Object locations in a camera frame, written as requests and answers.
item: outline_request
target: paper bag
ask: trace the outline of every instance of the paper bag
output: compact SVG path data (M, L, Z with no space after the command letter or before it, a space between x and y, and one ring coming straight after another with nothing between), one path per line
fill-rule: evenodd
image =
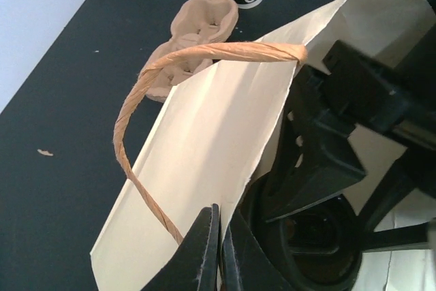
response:
M394 65L434 21L425 0L335 0L261 41L305 44L309 64L321 69L322 57L337 39ZM405 37L405 31L418 23L420 32ZM395 43L401 46L389 51ZM260 170L269 169L274 142L265 147L295 69L296 64L290 62L221 61L173 88L134 172L182 235L200 209L212 203L220 206L225 230L262 154ZM352 143L358 147L360 142L365 149L369 144L361 140L372 137L357 129ZM374 140L374 147L384 144ZM362 158L364 165L374 166L368 167L367 179L379 179L392 163L388 159L393 161L401 151L395 144L380 149L386 165ZM176 248L174 239L126 181L91 251L97 285L101 291L140 290Z

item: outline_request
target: twisted paper handle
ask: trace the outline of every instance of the twisted paper handle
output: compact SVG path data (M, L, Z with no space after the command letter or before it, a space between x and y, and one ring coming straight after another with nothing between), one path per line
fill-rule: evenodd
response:
M138 189L146 205L151 212L162 223L165 229L173 236L178 244L181 244L183 237L171 219L162 211L153 197L146 191L145 187L138 180L131 170L127 158L123 138L131 114L142 101L145 93L156 79L160 70L169 65L186 61L188 59L226 59L229 61L250 61L250 62L273 62L273 61L298 61L304 62L307 58L307 51L303 45L273 44L264 42L228 42L218 44L203 44L171 52L158 59L151 65L142 68L138 81L126 97L121 108L114 128L114 148L116 159L128 179Z

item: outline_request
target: table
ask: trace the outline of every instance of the table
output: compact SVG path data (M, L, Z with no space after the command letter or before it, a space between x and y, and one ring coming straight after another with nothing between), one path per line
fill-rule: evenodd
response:
M97 289L89 251L125 181L112 128L184 1L86 0L1 113L0 290ZM255 40L329 1L264 0L240 12L230 39ZM160 108L146 99L131 118L131 162Z

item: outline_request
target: black table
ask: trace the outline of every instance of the black table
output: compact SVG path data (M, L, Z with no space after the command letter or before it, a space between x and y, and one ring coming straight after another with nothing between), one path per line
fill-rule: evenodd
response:
M184 1L86 0L1 113L0 290L97 289L89 252L125 181L112 128ZM240 12L231 40L254 40L329 1L264 0ZM131 162L160 108L145 100L132 117Z

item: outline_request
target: white wall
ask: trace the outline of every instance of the white wall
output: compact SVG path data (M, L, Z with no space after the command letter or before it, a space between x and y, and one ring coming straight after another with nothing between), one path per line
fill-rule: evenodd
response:
M84 0L0 0L0 112Z

